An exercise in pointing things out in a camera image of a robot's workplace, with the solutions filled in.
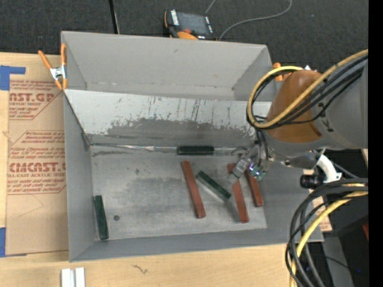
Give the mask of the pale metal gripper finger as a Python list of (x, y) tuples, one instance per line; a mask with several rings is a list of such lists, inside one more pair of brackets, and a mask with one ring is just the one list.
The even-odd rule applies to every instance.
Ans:
[(226, 181), (232, 186), (237, 183), (240, 177), (244, 174), (246, 169), (249, 166), (249, 162), (246, 160), (240, 159), (237, 163), (229, 163), (227, 164), (227, 171), (229, 173)]

